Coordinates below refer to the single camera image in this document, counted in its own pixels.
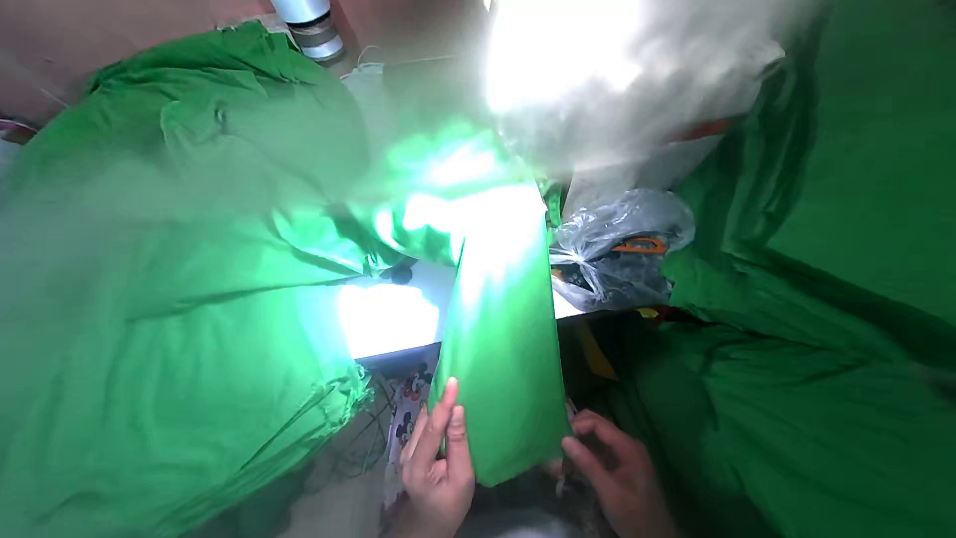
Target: green cloth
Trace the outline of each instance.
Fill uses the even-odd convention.
[[[952,536],[956,415],[911,366],[642,320],[584,400],[642,439],[690,536]]]
[[[492,194],[504,211],[469,231],[429,396],[434,407],[447,378],[461,380],[471,463],[488,487],[560,458],[571,434],[545,208],[534,185]]]
[[[718,325],[629,329],[592,403],[691,534],[956,533],[954,21],[832,3],[678,189],[672,302]]]
[[[536,189],[490,131],[450,122],[371,167],[366,147],[347,89],[248,24],[104,68],[24,148],[0,182],[5,530],[175,536],[297,468],[370,394],[322,284],[464,256],[530,276],[526,300],[507,287],[513,304],[549,311],[543,238],[523,263],[466,240],[469,218],[494,213],[485,194]],[[543,219],[539,198],[514,209]],[[491,222],[506,240],[508,219]],[[489,281],[503,323],[517,310]],[[449,326],[467,333],[475,308],[494,329],[482,300]],[[556,349],[540,351],[559,391]],[[489,381],[463,376],[462,403]],[[470,434],[493,460],[494,432]]]
[[[704,319],[952,371],[956,29],[932,0],[835,2],[678,194],[699,233],[668,258]]]

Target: fingernail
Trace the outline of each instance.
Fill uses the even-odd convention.
[[[451,410],[451,425],[452,426],[464,426],[465,425],[465,408],[456,405],[454,409]]]

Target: clear plastic bag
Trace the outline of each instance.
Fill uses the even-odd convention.
[[[550,260],[563,278],[553,271],[552,285],[585,312],[666,303],[663,257],[693,238],[693,213],[676,195],[627,191],[612,204],[575,211],[554,231]]]

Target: hand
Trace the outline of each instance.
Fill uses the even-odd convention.
[[[614,468],[609,469],[576,438],[561,440],[568,459],[597,492],[604,516],[618,536],[679,537],[643,443],[591,411],[577,414],[571,427],[579,437],[597,437],[610,449],[612,459],[617,460]]]
[[[465,434],[465,408],[455,406],[458,380],[449,377],[432,414],[423,406],[399,465],[409,503],[396,536],[451,537],[465,519],[474,495],[474,470]],[[446,458],[435,460],[445,438]]]

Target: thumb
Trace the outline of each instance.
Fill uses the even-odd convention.
[[[451,410],[451,419],[445,430],[445,453],[448,460],[448,477],[458,483],[474,480],[471,453],[465,432],[465,408],[456,406]]]
[[[574,437],[565,437],[561,440],[561,448],[568,455],[568,459],[575,465],[575,468],[584,475],[584,478],[588,479],[588,482],[591,483],[601,499],[616,493],[618,485],[614,482],[614,479],[600,464],[600,461],[595,458],[595,455],[581,444],[581,441]]]

